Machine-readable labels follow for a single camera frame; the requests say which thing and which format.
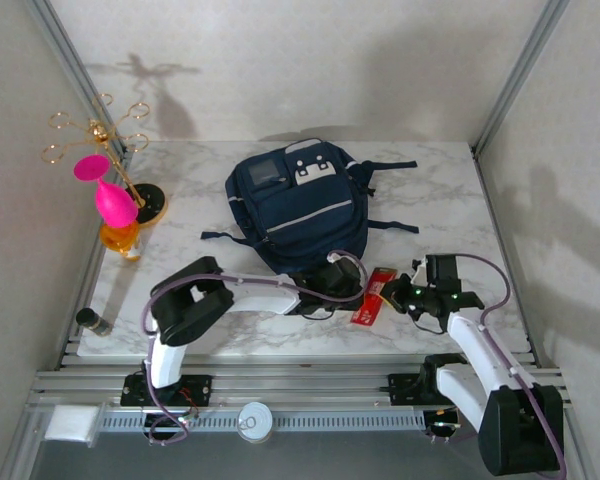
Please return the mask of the red box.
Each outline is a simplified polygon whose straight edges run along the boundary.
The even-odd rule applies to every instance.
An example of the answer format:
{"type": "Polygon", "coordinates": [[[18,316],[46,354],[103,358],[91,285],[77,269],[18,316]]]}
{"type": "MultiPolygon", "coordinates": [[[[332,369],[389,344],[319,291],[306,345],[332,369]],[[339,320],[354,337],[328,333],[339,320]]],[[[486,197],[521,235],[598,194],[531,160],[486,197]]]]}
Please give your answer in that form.
{"type": "Polygon", "coordinates": [[[373,270],[365,290],[363,304],[351,317],[352,324],[371,327],[375,323],[385,303],[380,293],[388,282],[396,278],[396,275],[396,269],[377,267],[373,270]]]}

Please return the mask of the navy blue student backpack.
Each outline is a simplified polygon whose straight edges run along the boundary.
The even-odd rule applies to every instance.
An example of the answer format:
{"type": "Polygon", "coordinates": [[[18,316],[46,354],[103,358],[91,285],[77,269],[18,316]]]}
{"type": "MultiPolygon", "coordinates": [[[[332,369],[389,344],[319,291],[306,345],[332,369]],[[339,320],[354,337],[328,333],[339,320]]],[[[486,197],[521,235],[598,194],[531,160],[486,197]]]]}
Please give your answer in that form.
{"type": "Polygon", "coordinates": [[[333,250],[362,257],[372,229],[416,234],[416,226],[374,221],[368,203],[376,171],[413,169],[416,162],[356,161],[341,147],[317,138],[249,157],[225,182],[228,204],[253,248],[277,274],[325,264],[333,250]]]}

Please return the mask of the silver tin can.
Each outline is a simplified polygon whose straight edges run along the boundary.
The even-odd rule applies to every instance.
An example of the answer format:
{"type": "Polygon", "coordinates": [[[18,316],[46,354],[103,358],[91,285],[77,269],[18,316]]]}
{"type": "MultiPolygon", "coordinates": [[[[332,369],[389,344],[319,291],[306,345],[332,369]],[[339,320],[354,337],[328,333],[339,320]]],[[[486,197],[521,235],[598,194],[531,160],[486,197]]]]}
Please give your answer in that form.
{"type": "Polygon", "coordinates": [[[237,430],[249,443],[259,444],[267,441],[273,432],[271,410],[261,402],[246,404],[238,414],[237,430]]]}

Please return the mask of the gold cup stand black base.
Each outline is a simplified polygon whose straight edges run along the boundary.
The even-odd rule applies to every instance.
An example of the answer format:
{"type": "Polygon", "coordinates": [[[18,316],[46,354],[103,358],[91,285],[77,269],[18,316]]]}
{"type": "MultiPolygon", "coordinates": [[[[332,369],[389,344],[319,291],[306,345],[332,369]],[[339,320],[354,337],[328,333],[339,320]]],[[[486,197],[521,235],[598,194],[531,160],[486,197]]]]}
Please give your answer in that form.
{"type": "Polygon", "coordinates": [[[56,130],[74,128],[83,134],[83,139],[64,145],[51,144],[43,149],[41,159],[48,164],[57,164],[72,147],[93,147],[96,155],[102,154],[107,159],[108,165],[121,179],[124,190],[138,207],[137,219],[140,225],[149,227],[156,224],[166,213],[168,205],[166,194],[155,184],[133,182],[123,161],[145,150],[149,146],[150,139],[140,132],[128,136],[122,135],[119,127],[126,120],[141,120],[147,117],[151,113],[151,108],[145,102],[136,102],[117,121],[113,121],[106,111],[113,102],[114,97],[108,93],[98,93],[93,97],[91,104],[95,108],[95,114],[88,118],[86,125],[74,122],[71,115],[64,111],[52,114],[47,122],[50,128],[56,130]]]}

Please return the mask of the orange lid bottle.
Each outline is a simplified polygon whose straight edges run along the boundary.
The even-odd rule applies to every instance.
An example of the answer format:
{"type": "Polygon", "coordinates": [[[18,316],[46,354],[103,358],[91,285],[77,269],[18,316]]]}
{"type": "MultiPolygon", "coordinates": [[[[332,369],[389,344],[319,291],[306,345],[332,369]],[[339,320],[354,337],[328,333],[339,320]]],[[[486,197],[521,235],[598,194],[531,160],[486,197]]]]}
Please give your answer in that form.
{"type": "Polygon", "coordinates": [[[144,246],[137,221],[125,227],[103,224],[99,230],[99,238],[107,249],[117,252],[129,261],[138,261],[142,256],[144,246]]]}

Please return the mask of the pink goblet cup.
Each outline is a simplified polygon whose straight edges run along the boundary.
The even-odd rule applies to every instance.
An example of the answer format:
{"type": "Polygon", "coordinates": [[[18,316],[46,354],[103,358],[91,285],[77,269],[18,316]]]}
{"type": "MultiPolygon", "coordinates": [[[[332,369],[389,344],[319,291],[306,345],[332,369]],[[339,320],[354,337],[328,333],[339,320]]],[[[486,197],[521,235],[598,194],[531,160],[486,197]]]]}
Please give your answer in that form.
{"type": "Polygon", "coordinates": [[[104,223],[113,228],[124,228],[136,221],[138,207],[122,187],[106,182],[109,160],[99,154],[89,155],[74,166],[74,176],[82,182],[95,182],[95,205],[104,223]]]}

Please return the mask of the small black cylinder bottle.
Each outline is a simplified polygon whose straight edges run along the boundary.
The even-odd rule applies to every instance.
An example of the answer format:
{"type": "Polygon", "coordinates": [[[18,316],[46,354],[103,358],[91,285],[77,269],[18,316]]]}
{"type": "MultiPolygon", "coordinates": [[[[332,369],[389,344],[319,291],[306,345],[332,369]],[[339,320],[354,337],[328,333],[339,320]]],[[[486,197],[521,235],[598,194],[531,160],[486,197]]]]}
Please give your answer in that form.
{"type": "Polygon", "coordinates": [[[89,307],[80,309],[76,313],[75,320],[80,327],[86,328],[98,336],[107,336],[113,329],[110,322],[89,307]]]}

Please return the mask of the white foam block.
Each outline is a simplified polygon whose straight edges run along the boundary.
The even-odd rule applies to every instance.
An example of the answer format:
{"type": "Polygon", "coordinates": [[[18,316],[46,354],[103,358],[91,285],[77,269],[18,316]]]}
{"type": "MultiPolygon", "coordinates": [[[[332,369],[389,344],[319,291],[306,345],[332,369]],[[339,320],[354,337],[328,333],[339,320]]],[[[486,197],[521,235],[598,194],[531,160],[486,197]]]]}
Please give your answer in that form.
{"type": "Polygon", "coordinates": [[[89,443],[93,440],[100,408],[88,405],[57,405],[44,439],[89,443]]]}

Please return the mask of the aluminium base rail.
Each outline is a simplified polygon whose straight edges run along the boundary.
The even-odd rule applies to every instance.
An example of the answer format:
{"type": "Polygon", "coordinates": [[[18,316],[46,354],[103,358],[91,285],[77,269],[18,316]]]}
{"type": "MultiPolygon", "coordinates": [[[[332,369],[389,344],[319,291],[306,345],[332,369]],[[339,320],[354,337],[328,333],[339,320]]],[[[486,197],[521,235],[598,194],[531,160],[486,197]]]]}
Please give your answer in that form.
{"type": "MultiPolygon", "coordinates": [[[[211,408],[237,408],[262,401],[281,410],[352,410],[388,407],[381,389],[392,373],[416,373],[425,356],[253,356],[187,355],[182,372],[210,375],[211,408]]],[[[67,355],[61,368],[36,374],[26,402],[34,404],[120,404],[124,379],[138,359],[67,355]]]]}

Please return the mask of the aluminium frame post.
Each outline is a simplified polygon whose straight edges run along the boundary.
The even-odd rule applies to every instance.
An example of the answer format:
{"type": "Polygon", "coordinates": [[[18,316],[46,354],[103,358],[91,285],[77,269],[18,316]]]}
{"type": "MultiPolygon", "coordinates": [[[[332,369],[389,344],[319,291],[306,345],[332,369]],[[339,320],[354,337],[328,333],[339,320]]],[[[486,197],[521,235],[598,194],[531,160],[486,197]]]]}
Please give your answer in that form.
{"type": "MultiPolygon", "coordinates": [[[[507,76],[498,97],[481,128],[477,139],[471,144],[471,152],[476,166],[487,206],[493,222],[501,253],[504,256],[505,271],[509,274],[515,304],[518,307],[525,327],[527,339],[531,344],[536,363],[547,366],[549,360],[544,352],[544,347],[534,339],[534,333],[530,330],[524,306],[521,304],[521,293],[519,283],[516,279],[516,261],[508,252],[505,235],[503,233],[500,216],[496,212],[495,200],[496,189],[489,184],[487,178],[486,152],[500,131],[506,116],[514,105],[519,93],[528,80],[540,54],[551,38],[561,17],[565,13],[570,0],[544,0],[543,8],[537,21],[529,34],[524,47],[516,59],[511,72],[507,76]]],[[[567,446],[566,463],[569,468],[569,480],[599,480],[594,471],[591,456],[585,446],[582,431],[576,418],[574,410],[566,412],[566,434],[565,445],[567,446]]]]}
{"type": "MultiPolygon", "coordinates": [[[[20,0],[27,7],[31,18],[39,27],[43,38],[58,59],[66,77],[76,91],[88,113],[104,120],[111,118],[107,107],[102,101],[94,82],[87,72],[76,48],[69,38],[51,0],[20,0]]],[[[65,355],[65,348],[73,333],[78,331],[74,326],[73,315],[78,309],[90,303],[95,290],[105,248],[97,239],[99,225],[89,227],[88,235],[92,240],[88,256],[79,270],[79,283],[72,295],[67,327],[62,336],[59,360],[65,355]]],[[[39,445],[43,438],[43,430],[48,424],[50,414],[46,411],[36,413],[27,405],[17,424],[13,440],[0,471],[0,480],[29,480],[38,454],[39,445]]]]}

